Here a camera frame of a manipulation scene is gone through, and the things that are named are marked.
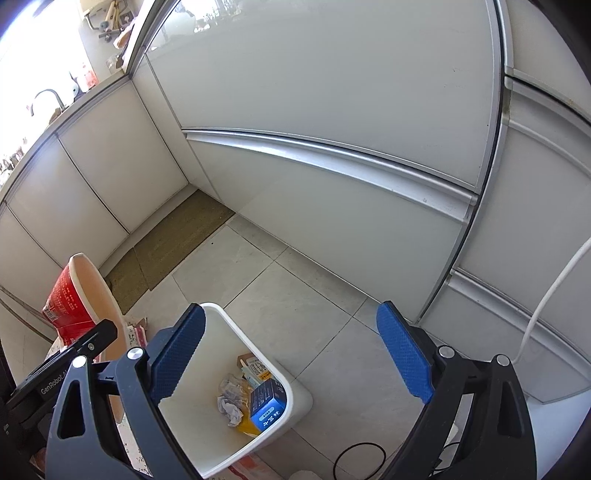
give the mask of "faucet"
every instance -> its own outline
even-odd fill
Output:
[[[61,101],[61,98],[57,94],[57,92],[55,90],[50,89],[50,88],[46,88],[45,90],[40,91],[38,94],[35,95],[35,98],[37,98],[43,92],[51,92],[56,96],[57,103],[60,104],[60,112],[63,112],[66,109],[64,102]],[[33,113],[33,103],[31,103],[31,116],[33,116],[33,115],[35,115],[35,114]]]

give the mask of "blue gripper pad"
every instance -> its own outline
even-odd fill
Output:
[[[204,333],[205,312],[192,303],[173,327],[160,330],[148,344],[150,397],[156,405],[173,394]]]
[[[390,352],[411,395],[427,404],[435,389],[431,365],[410,333],[411,328],[391,302],[384,302],[376,314],[378,332]]]

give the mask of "blue textured pad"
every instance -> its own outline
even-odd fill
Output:
[[[189,308],[183,314],[186,317],[181,318],[183,321],[152,365],[150,397],[156,405],[173,394],[205,333],[205,312],[199,305]]]
[[[423,403],[429,403],[435,389],[431,383],[431,367],[401,322],[385,303],[376,314],[378,332],[390,352],[408,391]]]

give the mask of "white cord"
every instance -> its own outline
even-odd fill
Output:
[[[560,284],[563,282],[566,276],[571,272],[571,270],[579,262],[579,260],[583,258],[585,253],[589,251],[590,248],[591,238],[589,238],[583,245],[581,245],[581,248],[579,248],[577,252],[573,255],[573,258],[571,258],[570,261],[566,264],[566,267],[564,267],[562,272],[560,272],[560,275],[556,278],[556,280],[554,280],[554,283],[552,283],[552,286],[548,289],[546,295],[544,295],[544,297],[542,297],[542,299],[540,300],[540,303],[538,303],[538,306],[534,310],[534,314],[530,318],[530,322],[527,324],[527,328],[525,329],[523,338],[521,339],[519,353],[517,353],[517,356],[513,360],[514,364],[517,363],[521,358],[521,355],[523,354],[523,350],[525,348],[525,344],[527,343],[527,340],[530,339],[531,332],[534,329],[536,322],[538,321],[538,317],[540,316],[542,309],[548,303],[548,300],[550,299],[552,294],[558,289],[558,287],[560,287]]]

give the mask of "white trash bin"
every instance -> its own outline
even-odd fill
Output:
[[[210,478],[293,427],[310,411],[312,396],[281,365],[264,355],[223,308],[214,303],[201,306],[206,316],[205,334],[174,394],[158,407],[199,474]],[[236,359],[248,351],[265,364],[287,395],[283,415],[256,438],[229,427],[216,401],[223,378],[230,373],[242,375]]]

